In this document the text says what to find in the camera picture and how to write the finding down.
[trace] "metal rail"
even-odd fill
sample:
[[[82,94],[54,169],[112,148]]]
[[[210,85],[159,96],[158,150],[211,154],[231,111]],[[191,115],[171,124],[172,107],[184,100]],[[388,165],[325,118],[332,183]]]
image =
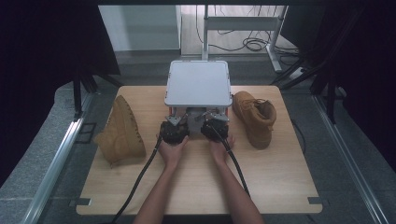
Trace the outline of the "metal rail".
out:
[[[382,211],[378,199],[376,198],[372,188],[367,183],[366,179],[361,173],[361,169],[359,168],[358,164],[353,159],[353,156],[350,153],[346,142],[344,141],[342,135],[338,132],[337,126],[335,124],[332,124],[332,121],[327,116],[326,106],[316,95],[313,96],[313,100],[324,121],[324,124],[326,125],[326,128],[329,131],[330,136],[332,137],[332,140],[334,141],[341,155],[341,159],[346,165],[346,168],[348,169],[356,188],[361,194],[361,197],[363,198],[364,203],[366,204],[367,209],[369,210],[369,213],[373,218],[373,221],[377,224],[388,224],[389,222],[385,217],[384,212]]]
[[[83,103],[83,110],[86,111],[92,101],[93,93],[88,93],[84,99]],[[62,141],[61,145],[56,152],[47,173],[45,174],[43,180],[41,181],[40,186],[38,187],[35,196],[30,203],[26,214],[23,216],[21,223],[26,224],[34,224],[37,223],[41,212],[44,209],[44,206],[47,203],[47,200],[52,193],[53,186],[55,185],[56,181],[58,180],[59,173],[64,168],[64,162],[66,161],[70,149],[73,146],[74,141],[78,135],[79,129],[85,119],[86,112],[83,112],[81,117],[76,121],[73,121],[69,129],[67,130],[64,140]]]

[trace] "brown leather boot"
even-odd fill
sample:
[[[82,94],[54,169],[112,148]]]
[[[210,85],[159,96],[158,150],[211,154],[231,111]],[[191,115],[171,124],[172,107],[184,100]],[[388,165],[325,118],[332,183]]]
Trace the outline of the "brown leather boot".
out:
[[[268,100],[255,99],[247,91],[233,96],[233,112],[244,122],[251,145],[264,149],[270,145],[276,110]]]
[[[94,142],[99,145],[110,164],[126,158],[146,157],[145,145],[137,129],[134,113],[121,95],[114,101],[108,123],[96,135]]]

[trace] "forearm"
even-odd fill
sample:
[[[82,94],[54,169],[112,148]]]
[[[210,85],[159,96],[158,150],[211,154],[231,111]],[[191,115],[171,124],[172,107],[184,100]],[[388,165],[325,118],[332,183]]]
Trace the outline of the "forearm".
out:
[[[175,170],[176,166],[165,166],[157,183],[142,204],[142,207],[134,219],[134,224],[162,223],[172,176]]]
[[[245,193],[227,164],[225,162],[217,162],[217,166],[233,223],[264,223],[256,205],[251,201],[248,194]]]

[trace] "controller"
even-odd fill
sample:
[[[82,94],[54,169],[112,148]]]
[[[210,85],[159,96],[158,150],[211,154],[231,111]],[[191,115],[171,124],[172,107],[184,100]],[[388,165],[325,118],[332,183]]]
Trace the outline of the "controller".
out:
[[[204,121],[201,133],[214,142],[220,142],[221,139],[228,137],[228,125],[223,120],[207,119]]]
[[[163,141],[169,145],[175,146],[180,144],[186,135],[189,135],[190,131],[185,124],[173,125],[170,121],[163,121],[161,124],[160,135]]]

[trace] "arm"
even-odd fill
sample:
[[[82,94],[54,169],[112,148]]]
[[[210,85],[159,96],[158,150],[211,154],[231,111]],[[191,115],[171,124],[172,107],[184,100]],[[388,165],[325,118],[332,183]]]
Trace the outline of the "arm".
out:
[[[233,147],[235,139],[228,137],[230,147]],[[227,151],[222,143],[209,141],[210,152],[221,177],[222,187],[227,198],[227,205],[230,209],[233,223],[264,223],[262,215],[250,197],[245,193],[238,180],[233,175],[226,163]]]
[[[163,156],[165,167],[157,183],[152,188],[142,207],[134,219],[134,224],[139,223],[161,223],[165,211],[166,202],[170,191],[170,183],[173,174],[181,158],[183,147],[187,144],[188,136],[177,146],[170,146],[164,141],[161,142],[159,151]]]

